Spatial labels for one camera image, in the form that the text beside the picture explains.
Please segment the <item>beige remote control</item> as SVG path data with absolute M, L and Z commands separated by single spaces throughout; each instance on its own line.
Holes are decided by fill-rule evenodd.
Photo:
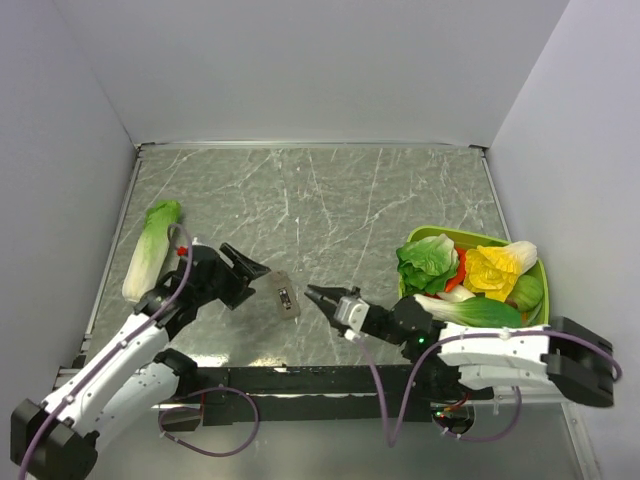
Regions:
M 268 279 L 280 317 L 284 320 L 296 319 L 301 309 L 288 274 L 283 270 L 274 270 L 268 274 Z

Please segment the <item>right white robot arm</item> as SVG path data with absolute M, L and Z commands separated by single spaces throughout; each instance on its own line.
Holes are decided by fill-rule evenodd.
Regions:
M 556 317 L 524 328 L 482 328 L 443 315 L 448 302 L 424 295 L 400 299 L 391 309 L 365 301 L 357 288 L 310 285 L 305 291 L 344 338 L 365 336 L 397 345 L 436 401 L 485 389 L 524 387 L 559 392 L 590 407 L 614 404 L 621 376 L 612 344 L 579 323 Z

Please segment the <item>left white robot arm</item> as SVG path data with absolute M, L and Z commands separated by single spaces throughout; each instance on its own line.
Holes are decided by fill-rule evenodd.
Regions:
M 198 387 L 198 365 L 169 348 L 200 307 L 233 310 L 254 294 L 269 267 L 224 243 L 181 247 L 177 267 L 134 306 L 114 337 L 70 380 L 12 412 L 10 459 L 20 478 L 84 479 L 100 449 L 151 406 L 184 402 Z

